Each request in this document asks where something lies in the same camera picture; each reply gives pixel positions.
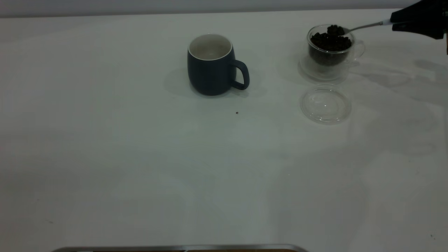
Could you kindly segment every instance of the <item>mug rim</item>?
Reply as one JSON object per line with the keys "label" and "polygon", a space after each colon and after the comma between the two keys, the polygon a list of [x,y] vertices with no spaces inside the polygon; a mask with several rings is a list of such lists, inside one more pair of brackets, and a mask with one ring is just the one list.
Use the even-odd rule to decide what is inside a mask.
{"label": "mug rim", "polygon": [[[209,36],[209,35],[217,35],[217,36],[222,37],[223,39],[227,40],[227,42],[230,43],[230,49],[229,49],[229,51],[228,51],[224,56],[221,56],[221,57],[219,57],[219,58],[212,59],[212,60],[206,60],[206,59],[198,58],[198,57],[196,57],[194,54],[191,53],[191,51],[190,51],[190,46],[191,46],[191,44],[193,43],[193,41],[195,41],[196,39],[198,39],[198,38],[200,38],[200,37]],[[230,39],[224,37],[223,35],[217,34],[217,33],[207,33],[207,34],[200,35],[200,36],[194,38],[194,39],[190,42],[190,44],[188,45],[188,53],[189,53],[191,56],[193,56],[195,59],[198,59],[198,60],[200,60],[200,61],[217,61],[217,60],[220,60],[220,59],[226,57],[227,55],[229,55],[229,53],[230,53],[232,50],[233,50],[233,44],[232,44],[232,42],[230,41]]]}
{"label": "mug rim", "polygon": [[349,32],[349,33],[347,33],[347,34],[350,34],[350,36],[353,37],[352,45],[351,45],[349,48],[347,48],[347,49],[345,49],[345,50],[343,50],[343,51],[327,51],[327,50],[324,50],[324,49],[322,49],[322,48],[316,46],[313,42],[311,42],[311,37],[310,37],[310,35],[311,35],[311,31],[314,30],[315,28],[323,27],[323,26],[332,26],[332,25],[325,24],[325,25],[314,26],[313,28],[311,28],[311,29],[308,31],[308,34],[306,35],[306,40],[308,41],[308,44],[309,44],[310,46],[312,46],[314,49],[319,50],[319,51],[321,51],[321,52],[330,53],[330,54],[340,54],[340,53],[344,53],[344,52],[348,52],[348,51],[350,51],[350,50],[352,49],[352,47],[355,46],[356,37],[355,37],[355,35],[353,35],[353,33],[351,33],[351,32]]}

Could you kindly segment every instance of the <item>spoon handle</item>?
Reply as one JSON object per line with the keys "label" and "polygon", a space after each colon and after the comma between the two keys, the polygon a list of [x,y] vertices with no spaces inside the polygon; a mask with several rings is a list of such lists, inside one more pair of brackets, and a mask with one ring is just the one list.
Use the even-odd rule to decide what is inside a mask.
{"label": "spoon handle", "polygon": [[369,24],[369,25],[353,28],[353,29],[350,30],[350,32],[354,31],[354,30],[362,29],[362,28],[372,27],[372,26],[385,26],[385,25],[391,25],[391,24],[393,24],[391,22],[391,20],[390,19],[386,19],[386,20],[383,20],[383,21],[378,22],[378,23],[373,23],[373,24]]}

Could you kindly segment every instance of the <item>spoon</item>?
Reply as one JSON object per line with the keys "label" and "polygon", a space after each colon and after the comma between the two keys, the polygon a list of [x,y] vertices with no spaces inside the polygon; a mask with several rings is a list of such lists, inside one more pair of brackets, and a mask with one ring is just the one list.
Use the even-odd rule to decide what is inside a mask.
{"label": "spoon", "polygon": [[373,27],[373,26],[386,26],[386,25],[393,25],[393,24],[394,23],[392,23],[390,19],[385,19],[378,23],[373,23],[373,24],[369,24],[369,25],[365,25],[365,26],[359,26],[359,27],[356,27],[353,29],[347,29],[347,28],[342,28],[342,29],[344,30],[344,35],[345,35],[349,32],[352,32],[352,31],[358,30],[358,29],[362,29],[362,28],[368,28],[368,27]]}

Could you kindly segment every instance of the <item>white tabletop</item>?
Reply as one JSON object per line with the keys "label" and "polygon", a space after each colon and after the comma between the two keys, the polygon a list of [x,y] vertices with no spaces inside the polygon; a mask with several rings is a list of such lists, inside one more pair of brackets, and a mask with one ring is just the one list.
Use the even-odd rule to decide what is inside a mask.
{"label": "white tabletop", "polygon": [[[0,250],[447,251],[444,40],[356,31],[349,119],[323,126],[298,107],[307,31],[392,11],[0,20]],[[247,90],[190,88],[187,45],[207,32],[232,40]]]}

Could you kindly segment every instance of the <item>double-walled glass cup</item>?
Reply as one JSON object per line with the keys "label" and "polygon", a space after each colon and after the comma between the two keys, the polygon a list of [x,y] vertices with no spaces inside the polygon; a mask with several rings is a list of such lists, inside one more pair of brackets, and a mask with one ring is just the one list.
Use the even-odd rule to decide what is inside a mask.
{"label": "double-walled glass cup", "polygon": [[327,51],[311,42],[316,33],[325,33],[330,25],[313,27],[306,35],[304,47],[300,55],[302,74],[315,83],[338,84],[343,82],[349,74],[353,61],[364,53],[364,43],[356,40],[350,32],[345,34],[352,41],[352,46],[343,51]]}

